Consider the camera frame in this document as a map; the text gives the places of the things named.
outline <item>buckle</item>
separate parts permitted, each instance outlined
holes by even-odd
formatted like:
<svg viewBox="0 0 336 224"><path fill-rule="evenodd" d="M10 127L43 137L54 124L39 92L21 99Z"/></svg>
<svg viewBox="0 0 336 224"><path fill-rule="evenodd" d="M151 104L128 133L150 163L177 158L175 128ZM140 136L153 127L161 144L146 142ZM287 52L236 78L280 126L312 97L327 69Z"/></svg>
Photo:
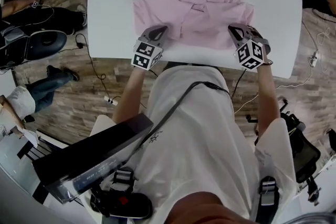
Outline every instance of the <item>buckle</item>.
<svg viewBox="0 0 336 224"><path fill-rule="evenodd" d="M111 188L119 191L132 192L134 172L131 168L123 167L114 173Z"/></svg>
<svg viewBox="0 0 336 224"><path fill-rule="evenodd" d="M274 178L268 178L273 180L261 181L260 183L259 194L261 206L271 206L275 204L275 192L277 191L277 185Z"/></svg>

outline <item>black chair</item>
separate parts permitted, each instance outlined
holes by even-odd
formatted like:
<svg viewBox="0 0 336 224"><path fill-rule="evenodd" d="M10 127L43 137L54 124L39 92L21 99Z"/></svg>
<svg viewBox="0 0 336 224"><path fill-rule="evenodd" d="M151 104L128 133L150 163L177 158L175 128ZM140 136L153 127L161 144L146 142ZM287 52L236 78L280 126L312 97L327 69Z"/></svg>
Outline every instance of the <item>black chair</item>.
<svg viewBox="0 0 336 224"><path fill-rule="evenodd" d="M0 70L15 67L25 60L39 60L58 53L67 42L67 35L58 30L41 30L25 34L13 26L1 31Z"/></svg>
<svg viewBox="0 0 336 224"><path fill-rule="evenodd" d="M333 151L336 151L336 132L333 129L328 129L330 147Z"/></svg>
<svg viewBox="0 0 336 224"><path fill-rule="evenodd" d="M314 182L312 175L316 171L316 162L321 156L321 152L313 146L303 135L303 131L306 125L301 122L294 114L288 115L282 113L282 111L288 105L287 100L283 100L285 103L281 109L281 117L286 121L287 130L289 133L290 146L292 148L294 170L297 183L303 183L307 181L309 187L309 201L315 205L318 204L317 199L319 197L319 189ZM252 120L250 115L246 116L248 122L258 123L258 120Z"/></svg>

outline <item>person sitting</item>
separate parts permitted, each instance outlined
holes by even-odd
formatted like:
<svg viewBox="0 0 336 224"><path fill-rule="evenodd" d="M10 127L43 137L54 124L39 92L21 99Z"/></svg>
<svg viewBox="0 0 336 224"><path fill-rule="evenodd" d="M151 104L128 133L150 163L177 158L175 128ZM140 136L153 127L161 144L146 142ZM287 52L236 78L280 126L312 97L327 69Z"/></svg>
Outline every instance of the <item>person sitting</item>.
<svg viewBox="0 0 336 224"><path fill-rule="evenodd" d="M87 25L86 8L81 4L77 6L77 11L73 12L66 8L40 4L36 8L30 7L34 2L40 3L41 0L14 0L5 3L1 7L0 30L13 25L22 27L28 35L43 29L73 35Z"/></svg>
<svg viewBox="0 0 336 224"><path fill-rule="evenodd" d="M7 135L10 131L18 133L15 127L17 125L20 128L24 127L22 119L50 106L53 103L55 91L69 81L79 81L79 75L68 68L61 70L48 66L45 79L27 84L26 88L18 86L7 98L0 96L2 135Z"/></svg>

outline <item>wooden floor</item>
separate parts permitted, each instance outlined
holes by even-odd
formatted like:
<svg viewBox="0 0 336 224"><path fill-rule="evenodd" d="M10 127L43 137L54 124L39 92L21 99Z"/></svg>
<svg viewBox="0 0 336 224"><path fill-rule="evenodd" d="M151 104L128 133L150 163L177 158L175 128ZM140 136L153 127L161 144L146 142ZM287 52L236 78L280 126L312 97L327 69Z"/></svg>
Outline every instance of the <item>wooden floor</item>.
<svg viewBox="0 0 336 224"><path fill-rule="evenodd" d="M83 3L86 5L87 3L87 0L45 1L48 5L61 7L74 7L75 4ZM326 27L330 27L329 37L326 37L323 46L320 46L320 51L323 54L323 67L326 68L328 61L330 61L329 67L323 73L319 61L317 66L312 70L311 78L305 85L297 88L280 88L277 90L277 94L279 100L286 98L289 101L288 110L306 124L305 136L309 140L315 141L322 137L327 128L336 128L335 24L325 23L322 19L312 14L310 10L303 11L303 22L315 40L318 33L325 31ZM74 37L69 37L66 48L75 47ZM275 78L276 85L303 83L310 76L308 59L313 52L314 44L312 38L304 25L302 25L300 45L292 76L290 79ZM65 87L57 90L53 104L49 108L35 114L36 122L29 124L29 128L32 130L39 128L60 140L74 143L89 136L98 115L106 114L109 117L113 115L114 107L103 99L106 93L92 70L85 48L61 52L48 59L26 63L17 67L15 71L19 84L27 83L26 78L30 82L44 78L46 76L47 65L55 67L66 66L73 69L80 74L81 80L79 82L70 82ZM132 70L130 60L94 59L94 65L99 74L106 74L104 82L107 85L110 96L121 95ZM154 67L154 71L160 73L164 65L165 63L159 63ZM230 91L232 91L241 71L230 69L222 69L222 71L227 85ZM142 102L145 105L154 80L155 76L148 72L142 96ZM240 81L233 100L235 110L252 99L256 93L257 76L254 73L247 72ZM236 114L237 124L251 141L255 139L254 125L247 123L245 117L247 114L255 115L256 112L257 99L245 105Z"/></svg>

